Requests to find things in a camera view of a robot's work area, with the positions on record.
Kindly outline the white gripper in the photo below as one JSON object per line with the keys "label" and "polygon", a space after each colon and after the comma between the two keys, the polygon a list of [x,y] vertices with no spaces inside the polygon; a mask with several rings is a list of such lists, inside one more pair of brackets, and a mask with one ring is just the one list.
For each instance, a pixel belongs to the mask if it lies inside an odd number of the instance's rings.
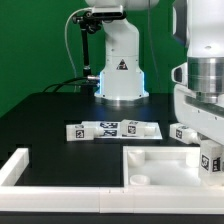
{"label": "white gripper", "polygon": [[176,84],[174,110],[180,123],[224,145],[224,94],[218,96],[216,104],[203,103],[196,99],[195,92]]}

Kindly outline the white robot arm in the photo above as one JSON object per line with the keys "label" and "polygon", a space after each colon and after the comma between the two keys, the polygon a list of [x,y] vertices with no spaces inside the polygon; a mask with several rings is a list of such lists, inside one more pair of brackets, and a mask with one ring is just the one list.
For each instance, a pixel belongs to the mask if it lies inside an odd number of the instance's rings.
{"label": "white robot arm", "polygon": [[[153,7],[159,0],[86,0],[103,21],[106,64],[95,93],[106,101],[134,101],[144,92],[137,58],[139,33],[110,13]],[[171,71],[177,120],[224,145],[224,0],[174,0],[168,29],[186,48],[186,61]]]}

